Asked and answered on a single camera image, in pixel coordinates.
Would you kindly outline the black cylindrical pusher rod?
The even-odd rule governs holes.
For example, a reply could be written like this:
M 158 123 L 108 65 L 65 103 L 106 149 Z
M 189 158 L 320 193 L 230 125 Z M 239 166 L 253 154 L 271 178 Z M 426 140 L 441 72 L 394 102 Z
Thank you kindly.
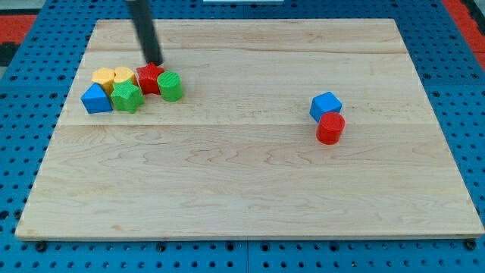
M 164 63 L 162 50 L 147 0 L 126 0 L 146 63 Z

